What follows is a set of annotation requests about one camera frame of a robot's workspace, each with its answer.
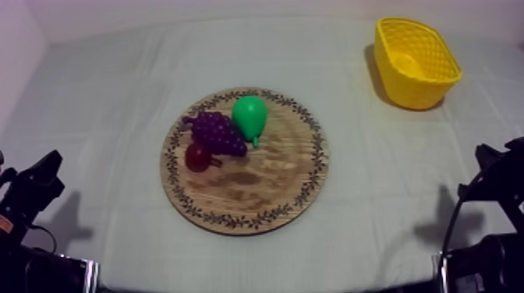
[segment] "plastic basket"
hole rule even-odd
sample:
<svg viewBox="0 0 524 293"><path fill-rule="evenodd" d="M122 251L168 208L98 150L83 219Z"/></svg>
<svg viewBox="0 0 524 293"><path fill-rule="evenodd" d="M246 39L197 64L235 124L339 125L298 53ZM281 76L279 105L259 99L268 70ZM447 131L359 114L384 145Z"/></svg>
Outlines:
<svg viewBox="0 0 524 293"><path fill-rule="evenodd" d="M440 34L411 19L378 20L374 54L386 93L405 108L433 107L462 77Z"/></svg>

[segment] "green pear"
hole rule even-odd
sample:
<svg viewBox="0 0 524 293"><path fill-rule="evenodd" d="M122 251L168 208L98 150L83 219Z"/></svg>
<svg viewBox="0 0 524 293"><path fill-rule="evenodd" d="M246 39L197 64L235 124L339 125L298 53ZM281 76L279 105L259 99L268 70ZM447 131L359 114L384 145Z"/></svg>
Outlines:
<svg viewBox="0 0 524 293"><path fill-rule="evenodd" d="M244 139L253 142L257 148L258 138L267 121L266 104L257 96L242 97L233 105L232 120Z"/></svg>

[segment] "round wooden tray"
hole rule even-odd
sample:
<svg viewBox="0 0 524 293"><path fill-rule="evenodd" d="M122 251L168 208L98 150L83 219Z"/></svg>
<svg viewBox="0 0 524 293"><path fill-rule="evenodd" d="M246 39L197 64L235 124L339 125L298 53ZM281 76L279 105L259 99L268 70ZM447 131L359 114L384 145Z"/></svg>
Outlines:
<svg viewBox="0 0 524 293"><path fill-rule="evenodd" d="M257 95L267 124L246 157L216 156L221 168L191 172L184 153L191 134L183 116L199 111L231 115L241 97ZM226 235L255 235L298 217L317 197L328 172L328 144L319 124L295 100L254 87L223 90L195 103L169 129L161 155L161 180L169 201L187 220Z"/></svg>

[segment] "purple grapes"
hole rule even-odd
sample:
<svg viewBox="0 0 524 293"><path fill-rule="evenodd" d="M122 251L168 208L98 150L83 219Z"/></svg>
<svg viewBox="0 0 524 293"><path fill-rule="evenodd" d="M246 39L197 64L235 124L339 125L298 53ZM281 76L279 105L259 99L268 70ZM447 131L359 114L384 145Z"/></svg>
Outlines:
<svg viewBox="0 0 524 293"><path fill-rule="evenodd" d="M221 112L199 112L196 118L184 117L184 123L190 123L191 137L202 143L213 154L227 154L244 157L247 153L242 136L228 116Z"/></svg>

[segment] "white tablecloth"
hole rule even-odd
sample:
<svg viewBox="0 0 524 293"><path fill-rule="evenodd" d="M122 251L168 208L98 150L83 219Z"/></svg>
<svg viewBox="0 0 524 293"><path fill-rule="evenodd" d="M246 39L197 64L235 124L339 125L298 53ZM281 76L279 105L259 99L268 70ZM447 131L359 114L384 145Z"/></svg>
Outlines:
<svg viewBox="0 0 524 293"><path fill-rule="evenodd" d="M95 259L111 287L158 292L337 292L432 276L474 147L524 127L524 53L441 31L463 79L431 111L382 101L366 62L374 22L224 19L148 27L51 47L0 138L24 169L52 149L65 192L37 222L59 251ZM254 237L193 226L167 200L164 137L192 103L235 86L282 92L327 134L331 163L313 205ZM467 204L454 245L511 231L494 204ZM27 244L48 247L31 232Z"/></svg>

